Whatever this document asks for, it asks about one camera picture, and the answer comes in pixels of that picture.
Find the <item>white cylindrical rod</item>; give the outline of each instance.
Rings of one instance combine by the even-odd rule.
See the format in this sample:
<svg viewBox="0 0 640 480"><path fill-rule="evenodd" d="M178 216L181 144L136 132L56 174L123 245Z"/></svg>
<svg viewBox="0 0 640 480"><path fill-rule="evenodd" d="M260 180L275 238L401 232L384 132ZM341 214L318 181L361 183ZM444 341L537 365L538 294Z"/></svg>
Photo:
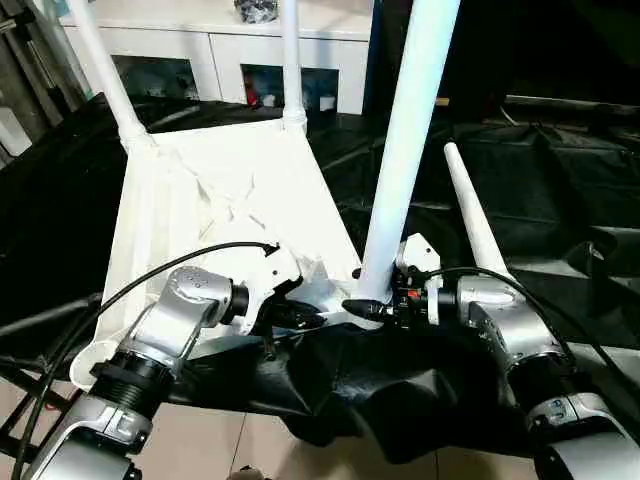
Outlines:
<svg viewBox="0 0 640 480"><path fill-rule="evenodd" d="M300 52L298 42L298 2L281 0L279 3L282 25L284 63L284 110L282 120L285 128L307 128L307 115L302 104L302 76L300 74Z"/></svg>
<svg viewBox="0 0 640 480"><path fill-rule="evenodd" d="M444 155L476 265L511 277L456 144L447 143Z"/></svg>
<svg viewBox="0 0 640 480"><path fill-rule="evenodd" d="M415 0L355 292L387 301L460 0Z"/></svg>
<svg viewBox="0 0 640 480"><path fill-rule="evenodd" d="M102 38L100 38L100 32L93 19L87 0L67 0L67 4L73 13L80 36L84 40L100 75L104 94L118 123L120 139L126 147L131 139L139 137L146 130L138 120L113 59L107 52Z"/></svg>

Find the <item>floor tile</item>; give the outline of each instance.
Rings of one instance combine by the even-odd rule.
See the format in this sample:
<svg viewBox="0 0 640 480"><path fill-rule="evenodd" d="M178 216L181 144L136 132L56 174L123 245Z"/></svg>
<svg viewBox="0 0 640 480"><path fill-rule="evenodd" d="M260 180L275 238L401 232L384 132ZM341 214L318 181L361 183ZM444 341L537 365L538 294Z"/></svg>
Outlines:
<svg viewBox="0 0 640 480"><path fill-rule="evenodd" d="M533 460L462 448L438 450L439 480L538 480Z"/></svg>
<svg viewBox="0 0 640 480"><path fill-rule="evenodd" d="M73 386L68 382L54 383L54 390L64 397L69 397L73 392ZM10 382L0 378L0 424L4 423L11 412L18 406L24 396L24 391ZM40 414L38 425L34 431L31 443L39 445L44 436L49 432L59 413L57 410L45 409ZM28 414L16 425L12 436L19 438L27 422ZM0 454L0 478L9 478L13 468L13 458Z"/></svg>
<svg viewBox="0 0 640 480"><path fill-rule="evenodd" d="M134 463L143 478L227 478L244 414L164 404Z"/></svg>
<svg viewBox="0 0 640 480"><path fill-rule="evenodd" d="M337 439L318 448L293 437L277 417L247 415L234 462L274 480L436 480L435 456L407 465L388 464L377 446L364 439Z"/></svg>

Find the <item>silver robotic arm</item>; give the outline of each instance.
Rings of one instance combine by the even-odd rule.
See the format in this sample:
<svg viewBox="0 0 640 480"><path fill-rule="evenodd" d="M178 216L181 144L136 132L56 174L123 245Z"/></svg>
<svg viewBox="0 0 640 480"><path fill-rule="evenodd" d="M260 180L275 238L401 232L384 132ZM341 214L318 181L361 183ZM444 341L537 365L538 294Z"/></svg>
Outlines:
<svg viewBox="0 0 640 480"><path fill-rule="evenodd" d="M407 258L412 243L422 248ZM434 289L428 272L439 268L439 258L426 258L437 255L431 246L410 237L400 253L392 303L348 300L343 303L347 311L400 328L438 328L435 306L455 307L457 321L486 343L502 376L504 397L524 413L532 443L539 446L535 461L541 480L640 478L640 447L522 294L481 275L460 277L454 292Z"/></svg>
<svg viewBox="0 0 640 480"><path fill-rule="evenodd" d="M457 308L487 342L511 401L526 414L542 480L640 478L640 447L519 293L494 278L465 276Z"/></svg>
<svg viewBox="0 0 640 480"><path fill-rule="evenodd" d="M62 418L25 477L29 480L137 480L152 419L203 327L244 316L246 287L196 267L169 276L158 301L137 319L97 381Z"/></svg>

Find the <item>black plastic sheet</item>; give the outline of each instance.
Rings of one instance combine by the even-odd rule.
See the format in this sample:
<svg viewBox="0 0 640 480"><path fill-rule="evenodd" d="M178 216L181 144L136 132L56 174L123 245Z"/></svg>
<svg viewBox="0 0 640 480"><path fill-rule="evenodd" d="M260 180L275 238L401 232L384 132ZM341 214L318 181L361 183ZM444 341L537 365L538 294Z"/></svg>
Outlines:
<svg viewBox="0 0 640 480"><path fill-rule="evenodd" d="M280 114L158 99L136 102L136 110L153 132ZM360 252L384 126L384 119L347 115L309 124L310 144ZM638 150L558 129L452 126L436 116L406 233L421 232L444 266L473 263L442 154L450 138L516 277L580 319L602 344L638 347ZM0 171L0 324L100 291L125 163L98 97ZM68 321L0 338L0 363L42 370L52 338ZM552 321L567 340L583 341L561 319ZM281 340L276 351L273 361L256 344L189 362L170 400L280 415L316 444L371 430L396 462L444 444L528 451L518 412L500 407L491 363L464 330L338 326Z"/></svg>

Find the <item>red object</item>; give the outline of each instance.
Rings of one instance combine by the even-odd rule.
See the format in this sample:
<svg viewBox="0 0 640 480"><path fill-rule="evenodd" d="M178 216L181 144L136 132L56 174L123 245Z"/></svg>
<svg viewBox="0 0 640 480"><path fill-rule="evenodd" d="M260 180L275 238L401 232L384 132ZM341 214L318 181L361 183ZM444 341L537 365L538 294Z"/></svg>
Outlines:
<svg viewBox="0 0 640 480"><path fill-rule="evenodd" d="M258 105L258 96L256 92L253 91L253 88L247 88L247 104L252 107Z"/></svg>

